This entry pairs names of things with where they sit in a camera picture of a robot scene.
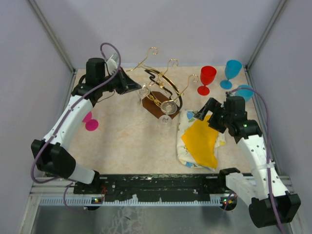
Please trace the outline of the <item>clear wine glass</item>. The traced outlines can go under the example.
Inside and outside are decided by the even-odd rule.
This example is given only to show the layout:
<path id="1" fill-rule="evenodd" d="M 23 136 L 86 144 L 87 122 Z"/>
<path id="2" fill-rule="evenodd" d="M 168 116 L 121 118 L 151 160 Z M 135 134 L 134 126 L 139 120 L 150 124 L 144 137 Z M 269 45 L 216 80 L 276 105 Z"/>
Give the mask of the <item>clear wine glass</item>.
<path id="1" fill-rule="evenodd" d="M 164 115 L 158 119 L 158 128 L 164 132 L 170 130 L 172 126 L 171 115 L 177 112 L 177 105 L 172 100 L 167 100 L 161 103 L 160 109 Z"/>
<path id="2" fill-rule="evenodd" d="M 141 104 L 142 100 L 150 94 L 150 89 L 145 82 L 139 82 L 138 84 L 141 86 L 141 88 L 138 89 L 136 93 L 138 96 L 138 103 Z"/>

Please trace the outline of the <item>red wine glass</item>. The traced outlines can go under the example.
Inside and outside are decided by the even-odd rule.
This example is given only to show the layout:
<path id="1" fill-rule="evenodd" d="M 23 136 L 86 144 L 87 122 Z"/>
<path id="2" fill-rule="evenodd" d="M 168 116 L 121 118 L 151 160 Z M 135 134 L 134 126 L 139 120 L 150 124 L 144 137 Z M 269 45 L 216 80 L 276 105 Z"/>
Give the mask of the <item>red wine glass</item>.
<path id="1" fill-rule="evenodd" d="M 208 85 L 210 85 L 214 81 L 216 74 L 217 70 L 212 66 L 204 66 L 201 68 L 200 81 L 202 85 L 199 86 L 197 89 L 197 92 L 200 95 L 206 96 L 210 93 Z"/>

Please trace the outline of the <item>blue wine glass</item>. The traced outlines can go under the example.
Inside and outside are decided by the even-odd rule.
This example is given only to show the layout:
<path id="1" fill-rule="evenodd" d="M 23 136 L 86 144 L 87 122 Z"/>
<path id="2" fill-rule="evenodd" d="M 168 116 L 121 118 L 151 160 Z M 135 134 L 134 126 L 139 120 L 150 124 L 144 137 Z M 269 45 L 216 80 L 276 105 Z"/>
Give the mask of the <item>blue wine glass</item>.
<path id="1" fill-rule="evenodd" d="M 240 61 L 234 59 L 227 61 L 224 71 L 226 79 L 220 82 L 220 87 L 225 90 L 231 89 L 231 79 L 235 78 L 239 74 L 241 69 L 242 63 Z"/>
<path id="2" fill-rule="evenodd" d="M 251 86 L 243 84 L 238 86 L 238 90 L 235 92 L 235 96 L 243 97 L 245 102 L 252 99 L 254 91 Z"/>

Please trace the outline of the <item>pink wine glass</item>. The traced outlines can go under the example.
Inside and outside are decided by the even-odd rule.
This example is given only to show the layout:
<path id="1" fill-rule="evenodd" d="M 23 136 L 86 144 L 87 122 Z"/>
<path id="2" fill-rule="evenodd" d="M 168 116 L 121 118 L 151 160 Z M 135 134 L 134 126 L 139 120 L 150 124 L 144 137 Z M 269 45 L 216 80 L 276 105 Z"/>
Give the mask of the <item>pink wine glass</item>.
<path id="1" fill-rule="evenodd" d="M 92 112 L 89 112 L 84 119 L 82 120 L 85 123 L 85 129 L 87 131 L 94 131 L 98 128 L 99 122 L 96 119 L 93 119 Z"/>

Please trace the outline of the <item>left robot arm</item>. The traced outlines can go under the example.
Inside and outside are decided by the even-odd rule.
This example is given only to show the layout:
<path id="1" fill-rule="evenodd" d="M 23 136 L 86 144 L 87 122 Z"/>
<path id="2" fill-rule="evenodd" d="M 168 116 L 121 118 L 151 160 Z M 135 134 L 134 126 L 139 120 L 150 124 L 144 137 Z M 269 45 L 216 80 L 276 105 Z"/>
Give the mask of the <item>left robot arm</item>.
<path id="1" fill-rule="evenodd" d="M 123 95 L 141 89 L 113 58 L 90 58 L 86 74 L 73 89 L 67 107 L 42 140 L 31 144 L 34 156 L 32 168 L 54 176 L 77 181 L 91 193 L 101 189 L 99 173 L 79 165 L 69 154 L 70 143 L 80 124 L 103 96 L 104 92 Z"/>

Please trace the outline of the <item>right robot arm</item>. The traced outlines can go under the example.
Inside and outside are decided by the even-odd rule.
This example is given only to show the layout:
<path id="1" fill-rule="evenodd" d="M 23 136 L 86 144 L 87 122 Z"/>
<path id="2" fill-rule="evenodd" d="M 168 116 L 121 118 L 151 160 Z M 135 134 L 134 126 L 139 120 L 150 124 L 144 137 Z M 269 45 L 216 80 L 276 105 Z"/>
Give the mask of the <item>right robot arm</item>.
<path id="1" fill-rule="evenodd" d="M 219 190 L 235 192 L 248 206 L 258 228 L 292 222 L 301 200 L 289 191 L 267 156 L 258 123 L 247 118 L 244 98 L 231 96 L 220 103 L 211 97 L 194 117 L 204 120 L 208 112 L 212 112 L 209 127 L 220 133 L 229 132 L 247 158 L 254 179 L 254 183 L 249 182 L 236 168 L 223 169 L 218 175 Z"/>

